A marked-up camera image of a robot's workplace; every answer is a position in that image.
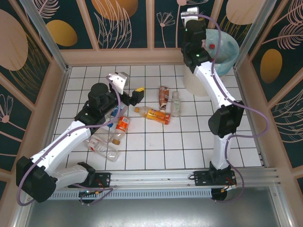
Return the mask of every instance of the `dark teal wallpaper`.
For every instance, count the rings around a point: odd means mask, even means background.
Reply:
[[[241,46],[251,24],[262,7],[262,1],[224,0],[217,23]]]
[[[4,193],[5,186],[6,186],[6,182],[0,181],[0,201],[1,201],[2,195]]]
[[[36,102],[49,61],[7,0],[0,1],[0,74]]]
[[[270,22],[271,18],[273,17],[274,13],[276,12],[276,9],[278,8],[278,6],[280,5],[282,0],[277,0],[275,3],[275,6],[273,8],[273,10],[271,11],[270,15],[268,16],[267,20],[265,21],[262,29],[260,30],[256,40],[254,41],[254,43],[252,44],[250,50],[248,51],[248,54],[250,55],[251,52],[254,50],[257,42],[259,41],[260,36],[262,35],[263,31],[265,30],[265,28],[267,27],[268,23]]]
[[[34,0],[59,49],[92,49],[76,0]]]
[[[287,3],[252,63],[267,100],[302,68],[303,3]]]
[[[293,168],[303,165],[303,80],[271,112]]]
[[[190,7],[199,7],[199,13],[211,15],[213,0],[155,0],[155,48],[181,47],[184,36],[184,25],[180,13]]]
[[[0,85],[0,169],[11,171],[31,113]]]
[[[297,179],[301,192],[303,194],[303,177]]]
[[[147,48],[145,0],[85,0],[100,49]]]

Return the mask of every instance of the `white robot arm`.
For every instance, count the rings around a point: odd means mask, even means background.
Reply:
[[[225,157],[226,149],[227,159],[230,153],[230,143],[227,141],[240,125],[244,111],[243,108],[232,104],[229,100],[238,104],[243,104],[243,102],[236,101],[231,96],[215,69],[212,72],[212,58],[204,48],[206,24],[204,19],[195,15],[198,15],[198,7],[189,8],[187,12],[181,13],[181,18],[184,19],[185,24],[185,35],[181,51],[184,63],[203,83],[212,100],[215,112],[208,121],[210,131],[214,134],[214,153],[210,168],[205,173],[199,173],[199,176],[195,175],[195,179],[203,179],[201,180],[202,185],[204,185],[203,183],[208,183],[208,185],[226,185],[226,177],[235,179],[234,172]]]
[[[128,85],[129,76],[125,73],[109,74],[109,80],[115,86],[121,102],[125,105],[136,105],[144,97],[144,91],[135,90],[130,97],[125,93],[124,86]],[[22,189],[32,196],[37,202],[47,200],[55,190],[75,183],[90,185],[95,179],[95,170],[88,164],[80,162],[77,165],[56,170],[58,165],[74,150],[81,142],[88,139],[98,128],[85,128],[104,124],[108,114],[118,105],[117,95],[110,85],[97,83],[92,86],[88,94],[88,101],[83,109],[75,117],[75,121],[49,146],[30,159],[22,157],[16,165],[17,179],[19,186],[21,179],[27,174],[28,169],[37,161],[37,165],[25,179]]]

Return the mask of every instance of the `orange bottle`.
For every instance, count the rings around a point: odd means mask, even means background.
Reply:
[[[169,113],[156,111],[149,107],[136,107],[134,111],[139,113],[141,117],[145,117],[146,119],[151,119],[162,124],[169,124],[170,121]]]

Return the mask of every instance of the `trash bin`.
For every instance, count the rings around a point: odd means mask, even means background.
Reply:
[[[206,30],[206,50],[214,58],[218,46],[218,31]],[[234,65],[239,57],[239,45],[236,40],[225,32],[221,32],[221,46],[218,59],[214,65],[219,77],[224,76]],[[185,65],[184,78],[185,88],[193,95],[208,96],[203,84],[195,77]]]

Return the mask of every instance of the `bottle cap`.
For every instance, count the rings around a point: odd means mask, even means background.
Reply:
[[[113,139],[112,143],[115,144],[115,145],[120,145],[120,141],[116,140],[116,139]]]

